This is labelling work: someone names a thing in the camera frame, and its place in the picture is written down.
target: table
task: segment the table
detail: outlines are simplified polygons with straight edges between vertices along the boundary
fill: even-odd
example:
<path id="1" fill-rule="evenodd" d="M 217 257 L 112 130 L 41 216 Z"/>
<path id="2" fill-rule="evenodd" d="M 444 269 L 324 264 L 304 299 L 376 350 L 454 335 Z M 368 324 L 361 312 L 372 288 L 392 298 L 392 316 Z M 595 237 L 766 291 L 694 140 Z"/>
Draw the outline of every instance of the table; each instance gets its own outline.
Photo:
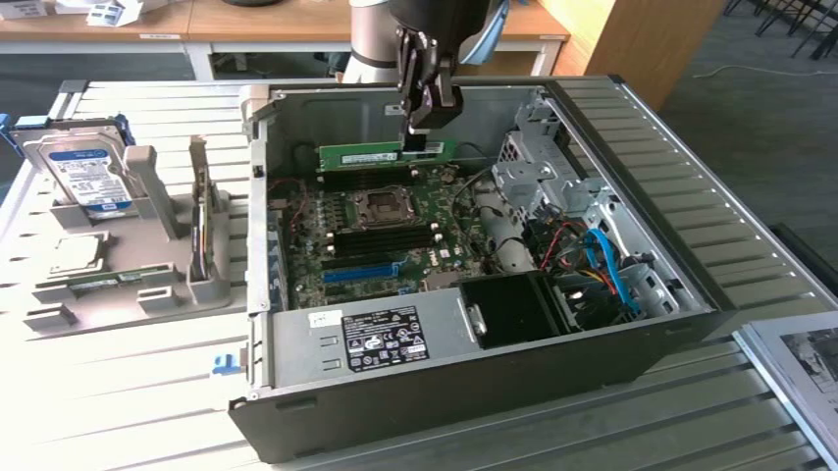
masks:
<path id="1" fill-rule="evenodd" d="M 83 15 L 0 22 L 0 53 L 183 53 L 195 79 L 212 80 L 216 52 L 348 52 L 349 17 L 348 0 L 284 0 L 259 8 L 184 0 L 119 28 L 87 26 Z M 515 1 L 498 50 L 535 52 L 531 73 L 548 76 L 567 37 L 535 1 Z"/>
<path id="2" fill-rule="evenodd" d="M 8 338 L 20 320 L 0 316 L 0 353 L 16 359 L 5 377 L 17 386 L 0 392 L 15 404 L 5 423 L 16 424 L 0 468 L 375 471 L 398 463 L 402 471 L 825 470 L 731 331 L 751 320 L 833 310 L 838 302 L 634 91 L 602 77 L 559 80 L 742 308 L 706 342 L 666 357 L 630 385 L 271 467 L 257 461 L 227 416 L 229 391 L 208 378 L 213 355 L 236 351 L 247 338 L 244 314 L 25 343 Z M 213 180 L 245 212 L 240 86 L 93 82 L 79 99 L 60 97 L 69 105 L 59 108 L 67 118 L 124 111 L 137 143 L 160 147 L 172 194 L 189 189 L 173 171 L 185 165 L 184 147 L 175 146 L 185 141 L 173 137 L 200 128 L 224 149 L 211 156 Z M 591 161 L 583 165 L 592 167 Z M 9 220 L 20 225 L 0 246 L 37 226 L 39 180 L 25 166 L 1 208 L 8 219 L 0 215 L 0 226 Z M 240 231 L 244 238 L 245 227 Z M 243 270 L 247 262 L 237 263 Z"/>

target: robotic arm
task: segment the robotic arm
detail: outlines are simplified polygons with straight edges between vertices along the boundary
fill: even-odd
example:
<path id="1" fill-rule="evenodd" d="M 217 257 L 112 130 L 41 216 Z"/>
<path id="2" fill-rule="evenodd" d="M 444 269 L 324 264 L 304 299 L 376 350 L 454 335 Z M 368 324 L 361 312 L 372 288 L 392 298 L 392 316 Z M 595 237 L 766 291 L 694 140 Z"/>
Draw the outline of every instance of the robotic arm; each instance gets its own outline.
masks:
<path id="1" fill-rule="evenodd" d="M 402 150 L 422 151 L 430 131 L 442 128 L 462 112 L 462 92 L 452 85 L 462 43 L 483 29 L 490 4 L 495 15 L 491 24 L 503 27 L 508 0 L 349 3 L 352 60 L 344 81 L 398 80 L 404 110 Z M 499 32 L 495 28 L 479 42 L 496 40 Z"/>

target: motherboard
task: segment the motherboard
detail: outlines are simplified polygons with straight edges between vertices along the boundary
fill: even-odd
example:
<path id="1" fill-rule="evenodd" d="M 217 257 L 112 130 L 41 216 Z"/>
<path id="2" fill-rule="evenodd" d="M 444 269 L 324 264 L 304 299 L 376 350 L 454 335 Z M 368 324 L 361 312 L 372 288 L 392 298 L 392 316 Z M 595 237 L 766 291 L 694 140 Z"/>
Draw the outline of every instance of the motherboard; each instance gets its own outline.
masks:
<path id="1" fill-rule="evenodd" d="M 312 179 L 276 179 L 292 309 L 447 288 L 484 274 L 476 217 L 455 214 L 467 174 L 450 143 L 400 155 L 388 143 L 323 147 Z"/>

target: green ram module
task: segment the green ram module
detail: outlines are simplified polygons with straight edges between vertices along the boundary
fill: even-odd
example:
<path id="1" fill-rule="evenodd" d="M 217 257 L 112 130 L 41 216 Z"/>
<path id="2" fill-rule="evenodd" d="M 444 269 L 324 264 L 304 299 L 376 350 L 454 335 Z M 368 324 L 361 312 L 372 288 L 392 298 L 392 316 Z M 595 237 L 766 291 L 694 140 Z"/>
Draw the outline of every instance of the green ram module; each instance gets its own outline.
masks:
<path id="1" fill-rule="evenodd" d="M 371 169 L 403 165 L 443 165 L 454 159 L 454 142 L 428 142 L 423 152 L 402 152 L 400 142 L 324 145 L 319 149 L 319 170 Z"/>

